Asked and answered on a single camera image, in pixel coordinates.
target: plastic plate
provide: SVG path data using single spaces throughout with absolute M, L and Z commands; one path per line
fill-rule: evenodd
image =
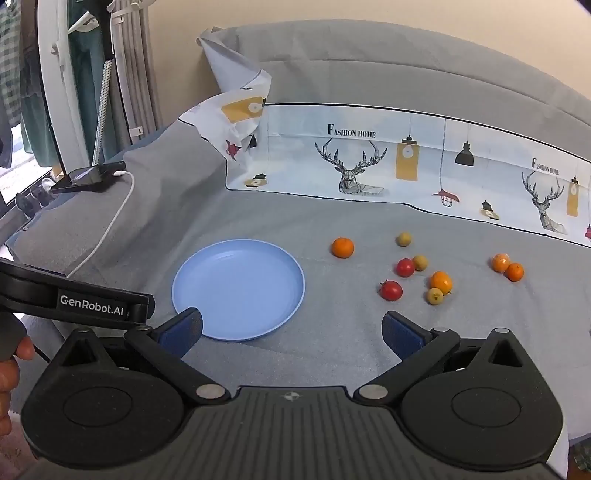
M 203 334 L 240 342 L 279 328 L 300 307 L 306 290 L 299 263 L 282 248 L 252 239 L 209 245 L 193 254 L 173 282 L 177 313 L 203 316 Z

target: orange fruit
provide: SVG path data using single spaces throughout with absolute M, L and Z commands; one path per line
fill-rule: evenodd
M 491 260 L 492 269 L 498 273 L 504 273 L 510 264 L 511 259 L 507 254 L 496 254 Z
M 339 258 L 349 258 L 355 251 L 355 245 L 350 238 L 337 238 L 330 247 L 332 254 Z
M 444 295 L 447 295 L 453 288 L 452 278 L 445 272 L 435 272 L 431 276 L 429 287 L 439 288 Z
M 519 281 L 523 278 L 525 271 L 520 263 L 512 263 L 505 271 L 506 277 L 511 281 Z

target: finger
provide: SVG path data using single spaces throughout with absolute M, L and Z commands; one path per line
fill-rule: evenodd
M 0 419 L 8 415 L 10 410 L 10 392 L 0 393 Z
M 35 356 L 35 347 L 33 346 L 33 341 L 28 335 L 21 340 L 21 343 L 18 344 L 16 353 L 17 357 L 22 358 L 23 360 L 33 359 Z
M 0 363 L 0 392 L 16 388 L 20 379 L 18 363 L 14 358 Z
M 8 435 L 12 431 L 12 422 L 10 421 L 10 417 L 6 416 L 4 418 L 0 418 L 0 438 Z

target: blue gripper pad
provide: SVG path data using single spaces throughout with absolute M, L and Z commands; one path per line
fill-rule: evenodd
M 398 312 L 388 312 L 382 320 L 382 337 L 400 360 L 405 360 L 430 342 L 433 335 Z
M 201 313 L 191 308 L 154 329 L 151 337 L 167 352 L 182 358 L 201 338 L 202 331 Z

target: red tomato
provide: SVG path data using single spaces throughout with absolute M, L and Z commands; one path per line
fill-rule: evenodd
M 402 287 L 394 280 L 386 280 L 379 289 L 379 294 L 384 300 L 396 301 L 402 297 Z
M 401 277 L 410 277 L 414 273 L 414 262 L 410 258 L 403 258 L 396 265 L 396 273 Z

